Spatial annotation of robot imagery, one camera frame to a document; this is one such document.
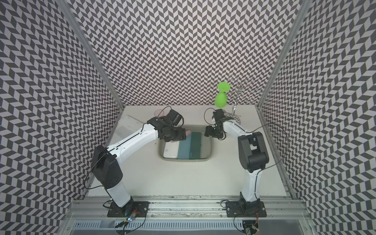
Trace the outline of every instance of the wire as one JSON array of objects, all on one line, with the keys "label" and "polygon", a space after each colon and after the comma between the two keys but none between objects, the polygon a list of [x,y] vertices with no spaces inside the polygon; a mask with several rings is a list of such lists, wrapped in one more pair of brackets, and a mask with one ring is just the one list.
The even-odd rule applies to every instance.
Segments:
[{"label": "wire", "polygon": [[143,125],[142,125],[142,128],[141,128],[141,131],[140,131],[140,133],[142,132],[142,130],[144,129],[144,125],[145,125],[146,123],[144,123]]},{"label": "wire", "polygon": [[206,111],[208,111],[208,109],[213,109],[213,108],[207,108],[206,110],[205,110],[205,112],[204,112],[204,120],[205,120],[205,122],[207,123],[207,124],[209,124],[209,125],[215,125],[215,123],[214,124],[210,124],[210,123],[208,123],[207,121],[206,121],[206,119],[205,119],[205,113],[206,113]]},{"label": "wire", "polygon": [[165,110],[165,108],[168,108],[168,107],[170,107],[170,109],[172,109],[171,106],[166,106],[166,107],[164,107],[164,109],[162,109],[162,111],[158,114],[157,117],[159,117],[159,115],[163,112],[163,110]]},{"label": "wire", "polygon": [[255,183],[255,197],[257,198],[257,196],[256,196],[256,185],[257,185],[257,176],[258,176],[258,174],[260,173],[260,172],[262,172],[263,170],[266,170],[266,169],[269,169],[270,167],[273,167],[273,166],[275,166],[275,165],[277,165],[278,163],[280,163],[281,161],[282,161],[282,159],[283,158],[281,158],[279,161],[277,161],[276,163],[274,163],[273,165],[271,165],[271,166],[269,166],[269,167],[267,167],[267,168],[264,168],[264,169],[261,169],[261,171],[259,171],[259,172],[257,172],[257,174],[256,174],[256,183]]},{"label": "wire", "polygon": [[237,217],[238,215],[243,215],[243,214],[237,214],[237,215],[235,215],[235,216],[234,216],[234,220],[233,220],[233,223],[234,223],[234,227],[235,227],[235,228],[236,228],[236,229],[237,229],[237,230],[238,230],[239,232],[246,234],[246,233],[245,233],[245,231],[246,231],[246,230],[244,230],[244,231],[241,231],[241,230],[240,230],[240,229],[238,229],[238,227],[237,227],[237,226],[235,225],[235,218],[236,218],[236,217]]},{"label": "wire", "polygon": [[258,212],[260,211],[260,209],[261,209],[261,203],[260,203],[260,207],[258,208],[258,210],[257,210],[256,212],[252,213],[252,214],[237,214],[237,215],[235,215],[235,216],[234,216],[234,220],[233,220],[234,227],[235,227],[239,232],[246,234],[246,230],[245,230],[245,229],[244,229],[244,232],[242,232],[242,231],[239,230],[238,227],[235,225],[235,218],[236,218],[238,215],[250,216],[250,215],[254,215],[254,214],[256,214],[256,215],[257,215],[257,219],[256,219],[256,223],[255,223],[255,224],[257,224],[257,223],[258,223]]},{"label": "wire", "polygon": [[255,226],[258,223],[258,213],[256,213],[256,215],[257,215],[257,219],[253,226]]},{"label": "wire", "polygon": [[108,201],[106,201],[105,203],[103,203],[102,206],[103,206],[104,208],[111,209],[111,207],[109,207],[109,206],[105,206],[105,204],[108,203],[108,202],[112,202],[112,200],[108,200]]},{"label": "wire", "polygon": [[219,204],[221,205],[222,208],[226,208],[226,207],[222,206],[222,202],[229,202],[229,201],[230,201],[230,200],[224,199],[224,200],[222,200]]},{"label": "wire", "polygon": [[125,226],[127,226],[128,224],[124,224],[124,226],[123,226],[123,233],[122,234],[125,234]]},{"label": "wire", "polygon": [[179,126],[179,127],[182,127],[182,126],[184,125],[184,117],[183,117],[183,116],[182,116],[182,120],[183,120],[183,123],[182,123],[182,125]]},{"label": "wire", "polygon": [[93,189],[93,188],[98,188],[98,187],[102,187],[102,185],[99,185],[99,186],[95,186],[95,187],[93,187],[93,188],[88,188],[88,187],[86,187],[86,185],[85,185],[85,183],[86,183],[86,181],[88,180],[88,177],[89,177],[89,174],[93,171],[93,169],[94,169],[94,167],[95,167],[95,165],[102,159],[102,157],[100,157],[99,159],[98,159],[98,161],[91,167],[91,169],[90,169],[90,171],[89,171],[89,173],[86,175],[86,178],[85,178],[85,181],[84,181],[84,183],[83,183],[83,186],[86,188],[86,189]]},{"label": "wire", "polygon": [[136,231],[137,229],[141,228],[141,227],[144,225],[145,221],[146,221],[146,214],[145,214],[144,222],[143,222],[138,228],[136,228],[136,229],[134,229],[134,230],[132,230],[132,231],[130,231],[130,232],[127,232],[126,234],[129,234],[129,233],[131,233],[131,232],[133,232],[133,231]]},{"label": "wire", "polygon": [[226,139],[226,132],[223,132],[224,133],[224,138],[223,139],[220,139],[220,138],[218,138],[219,140],[224,140],[224,139]]},{"label": "wire", "polygon": [[253,131],[245,131],[243,128],[241,128],[240,126],[238,126],[240,129],[242,129],[245,133],[253,133],[253,132],[255,132],[256,130],[258,130],[258,129],[260,129],[261,127],[264,127],[264,126],[267,126],[267,125],[276,125],[277,127],[279,127],[279,128],[281,128],[281,130],[286,134],[286,137],[285,137],[285,139],[287,139],[287,136],[288,136],[288,133],[282,128],[282,126],[280,126],[279,124],[277,124],[277,123],[267,123],[267,124],[265,124],[265,125],[262,125],[262,126],[260,126],[260,127],[258,127],[258,128],[256,128],[255,130],[253,130]]}]

